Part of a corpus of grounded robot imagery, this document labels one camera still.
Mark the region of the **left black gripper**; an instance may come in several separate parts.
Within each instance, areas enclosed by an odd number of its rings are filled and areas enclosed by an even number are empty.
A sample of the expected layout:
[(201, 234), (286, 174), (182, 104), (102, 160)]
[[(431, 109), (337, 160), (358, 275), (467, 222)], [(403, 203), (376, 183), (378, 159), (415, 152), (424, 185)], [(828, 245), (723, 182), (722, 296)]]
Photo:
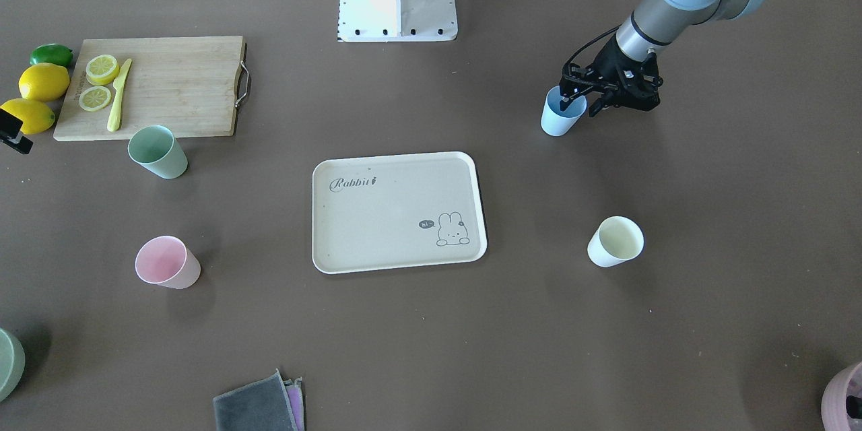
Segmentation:
[(599, 94), (590, 105), (591, 118), (607, 106), (650, 111), (659, 105), (658, 89), (664, 80), (659, 75), (655, 53), (647, 54), (643, 61), (635, 61), (623, 53), (615, 38), (610, 38), (591, 65), (580, 67), (574, 63), (575, 56), (572, 55), (562, 68), (558, 84), (560, 112), (566, 112), (576, 97), (591, 92)]

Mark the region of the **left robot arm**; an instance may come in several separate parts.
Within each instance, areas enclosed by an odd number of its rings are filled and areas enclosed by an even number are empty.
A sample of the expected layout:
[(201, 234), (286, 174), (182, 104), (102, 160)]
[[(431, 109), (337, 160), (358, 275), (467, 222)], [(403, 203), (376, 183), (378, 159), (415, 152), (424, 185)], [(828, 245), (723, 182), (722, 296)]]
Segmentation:
[(658, 54), (688, 26), (708, 21), (739, 19), (756, 11), (764, 0), (642, 0), (621, 25), (605, 33), (606, 44), (586, 67), (566, 61), (558, 87), (560, 110), (585, 102), (588, 93), (599, 97), (589, 114), (607, 106), (650, 111), (660, 103), (663, 79)]

